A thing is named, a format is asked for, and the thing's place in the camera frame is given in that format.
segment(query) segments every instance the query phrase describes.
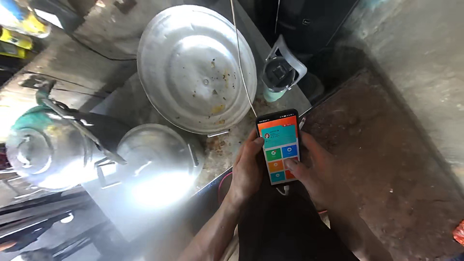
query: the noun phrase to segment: white cable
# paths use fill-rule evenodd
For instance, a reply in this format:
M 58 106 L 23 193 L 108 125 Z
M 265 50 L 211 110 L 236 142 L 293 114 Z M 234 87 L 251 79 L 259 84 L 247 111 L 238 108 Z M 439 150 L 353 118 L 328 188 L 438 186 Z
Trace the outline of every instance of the white cable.
M 274 34 L 277 32 L 277 19 L 279 18 L 280 0 L 277 3 L 276 25 L 274 26 Z
M 286 196 L 286 194 L 285 194 L 285 193 L 283 193 L 283 192 L 281 192 L 279 188 L 276 188 L 276 189 L 277 189 L 277 191 L 278 191 L 280 194 L 282 194 L 282 195 Z
M 248 94 L 248 88 L 246 87 L 246 84 L 245 84 L 245 77 L 243 76 L 242 61 L 240 60 L 240 43 L 238 41 L 237 25 L 235 24 L 235 10 L 234 10 L 234 7 L 233 7 L 233 0 L 231 0 L 231 8 L 232 8 L 233 26 L 235 28 L 235 34 L 237 35 L 238 67 L 240 69 L 240 74 L 242 76 L 243 86 L 245 87 L 246 97 L 248 98 L 248 102 L 250 103 L 251 109 L 253 110 L 253 113 L 255 114 L 255 117 L 258 117 L 258 115 L 256 114 L 256 111 L 255 111 L 255 108 L 253 108 L 253 103 L 251 102 L 250 94 Z
M 284 191 L 285 191 L 285 193 L 282 193 L 282 192 L 280 191 L 279 188 L 276 188 L 276 189 L 277 189 L 277 191 L 278 191 L 280 194 L 282 194 L 282 195 L 284 195 L 284 196 L 288 196 L 288 195 L 289 195 L 289 191 L 290 191 L 290 186 L 289 186 L 289 185 L 284 186 Z

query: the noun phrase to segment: concrete wall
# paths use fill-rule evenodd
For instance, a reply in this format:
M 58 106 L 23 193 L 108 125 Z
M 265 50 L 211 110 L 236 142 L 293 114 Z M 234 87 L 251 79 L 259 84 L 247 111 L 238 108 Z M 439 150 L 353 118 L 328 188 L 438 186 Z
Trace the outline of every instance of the concrete wall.
M 361 0 L 343 44 L 361 46 L 464 187 L 464 1 Z

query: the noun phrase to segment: aluminum pot lid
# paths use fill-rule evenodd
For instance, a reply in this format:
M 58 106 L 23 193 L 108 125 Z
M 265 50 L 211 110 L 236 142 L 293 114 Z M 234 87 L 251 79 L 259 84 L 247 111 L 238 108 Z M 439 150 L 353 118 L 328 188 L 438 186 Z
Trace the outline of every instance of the aluminum pot lid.
M 238 37 L 253 100 L 256 65 L 240 32 Z M 137 69 L 150 102 L 181 129 L 199 134 L 227 130 L 250 109 L 240 77 L 234 26 L 208 8 L 182 5 L 157 14 L 143 32 Z
M 193 172 L 187 143 L 164 125 L 144 124 L 131 129 L 122 138 L 117 152 L 127 161 L 126 165 L 117 166 L 117 173 L 124 179 L 165 176 L 174 182 Z

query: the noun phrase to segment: red app tile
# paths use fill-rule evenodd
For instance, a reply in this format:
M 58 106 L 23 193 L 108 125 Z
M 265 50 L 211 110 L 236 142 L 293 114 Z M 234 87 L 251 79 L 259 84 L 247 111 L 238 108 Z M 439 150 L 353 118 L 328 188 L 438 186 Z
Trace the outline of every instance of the red app tile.
M 293 176 L 293 174 L 290 172 L 290 170 L 286 170 L 285 171 L 285 178 L 286 179 L 291 179 L 291 178 L 295 178 L 295 176 Z

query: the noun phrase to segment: blue app tile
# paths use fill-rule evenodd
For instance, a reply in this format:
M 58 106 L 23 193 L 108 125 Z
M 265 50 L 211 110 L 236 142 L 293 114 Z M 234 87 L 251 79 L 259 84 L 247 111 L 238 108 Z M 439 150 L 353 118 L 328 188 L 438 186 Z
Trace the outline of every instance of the blue app tile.
M 285 173 L 283 171 L 271 173 L 271 182 L 285 180 Z
M 288 147 L 282 147 L 282 158 L 287 158 L 291 156 L 298 155 L 298 150 L 296 149 L 296 144 Z

